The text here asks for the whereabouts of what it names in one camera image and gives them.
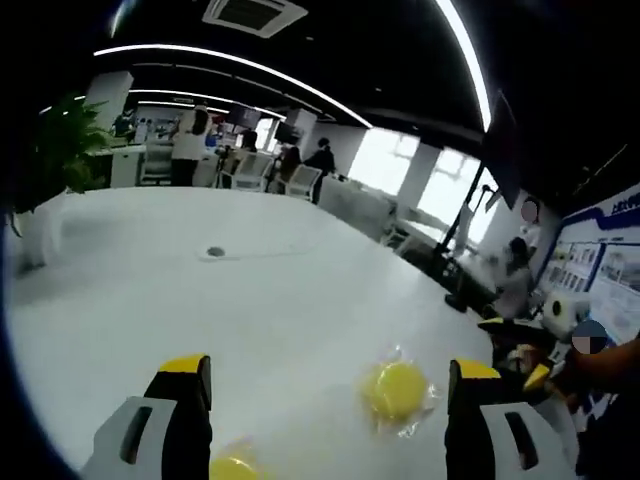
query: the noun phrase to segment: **yellow ball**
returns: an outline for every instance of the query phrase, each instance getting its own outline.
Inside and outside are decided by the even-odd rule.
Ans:
[[[209,465],[210,480],[257,480],[258,478],[258,472],[238,458],[217,458]]]
[[[365,384],[365,396],[377,415],[404,419],[421,408],[426,389],[427,379],[418,367],[395,362],[376,367]]]

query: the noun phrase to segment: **poster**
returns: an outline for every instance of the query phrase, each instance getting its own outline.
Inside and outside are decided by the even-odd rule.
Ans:
[[[640,332],[640,246],[608,245],[591,287],[591,317],[620,344]]]

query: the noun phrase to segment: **ceiling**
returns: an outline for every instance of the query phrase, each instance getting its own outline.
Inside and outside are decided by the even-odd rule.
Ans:
[[[152,50],[92,56],[121,45],[187,45],[275,69],[374,126],[481,159],[487,155],[474,83],[436,0],[295,0],[308,15],[268,39],[202,22],[209,0],[139,0],[110,38],[109,21],[120,1],[84,3],[91,5],[73,7],[76,17],[87,20],[82,26],[61,13],[64,7],[41,12],[51,42],[39,45],[37,55],[51,75],[39,92],[40,108],[64,91],[86,89],[96,73],[129,69],[136,89],[196,92],[271,110],[304,106],[323,121],[362,125],[304,88],[226,59]],[[497,135],[515,135],[519,154],[500,161],[512,163],[524,188],[566,212],[637,183],[638,174],[628,168],[630,119],[638,105],[625,5],[631,2],[453,3],[474,45],[490,104],[502,95],[512,112],[515,129]],[[60,22],[51,22],[52,16]],[[58,55],[44,53],[54,48]],[[606,182],[594,178],[576,195],[624,145],[599,175]]]

